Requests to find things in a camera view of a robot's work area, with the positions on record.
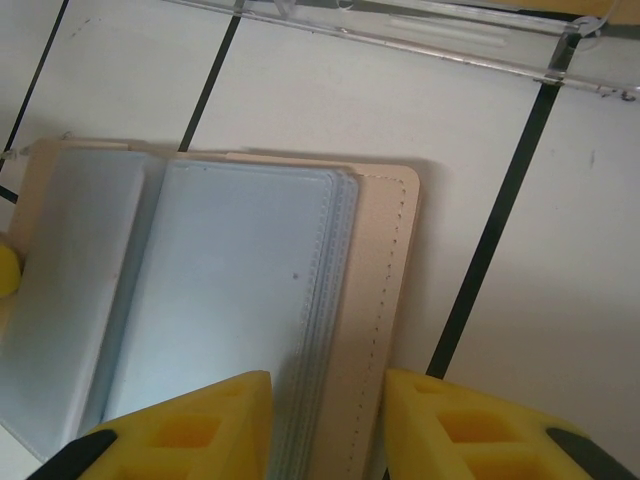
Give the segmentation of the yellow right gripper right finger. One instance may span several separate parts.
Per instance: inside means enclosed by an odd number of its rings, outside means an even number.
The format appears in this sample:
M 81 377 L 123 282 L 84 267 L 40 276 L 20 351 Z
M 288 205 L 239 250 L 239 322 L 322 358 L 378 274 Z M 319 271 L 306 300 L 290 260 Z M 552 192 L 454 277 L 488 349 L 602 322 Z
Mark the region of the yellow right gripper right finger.
M 573 424 L 431 376 L 385 374 L 390 480 L 640 480 Z

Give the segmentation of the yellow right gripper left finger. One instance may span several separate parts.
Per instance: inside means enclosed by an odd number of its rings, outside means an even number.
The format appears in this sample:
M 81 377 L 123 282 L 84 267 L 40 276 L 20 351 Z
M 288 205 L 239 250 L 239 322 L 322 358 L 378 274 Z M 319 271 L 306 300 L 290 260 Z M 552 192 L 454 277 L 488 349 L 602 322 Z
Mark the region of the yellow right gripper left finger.
M 271 377 L 250 371 L 98 425 L 39 480 L 266 480 Z

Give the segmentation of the beige leather card holder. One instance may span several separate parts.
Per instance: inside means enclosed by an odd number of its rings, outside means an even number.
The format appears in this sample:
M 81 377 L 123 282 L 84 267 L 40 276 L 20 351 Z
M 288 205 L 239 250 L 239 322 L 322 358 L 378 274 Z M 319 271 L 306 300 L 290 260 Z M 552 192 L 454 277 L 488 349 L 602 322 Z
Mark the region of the beige leather card holder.
M 0 298 L 0 427 L 41 467 L 266 371 L 266 480 L 363 480 L 419 187 L 401 165 L 36 142 L 0 243 L 21 268 Z

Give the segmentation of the clear acrylic organizer box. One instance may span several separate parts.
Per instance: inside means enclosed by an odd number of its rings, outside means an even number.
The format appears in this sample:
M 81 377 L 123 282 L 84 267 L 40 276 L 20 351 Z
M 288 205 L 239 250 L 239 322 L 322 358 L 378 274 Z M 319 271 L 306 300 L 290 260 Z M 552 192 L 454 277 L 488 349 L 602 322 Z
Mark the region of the clear acrylic organizer box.
M 640 104 L 640 0 L 165 0 Z

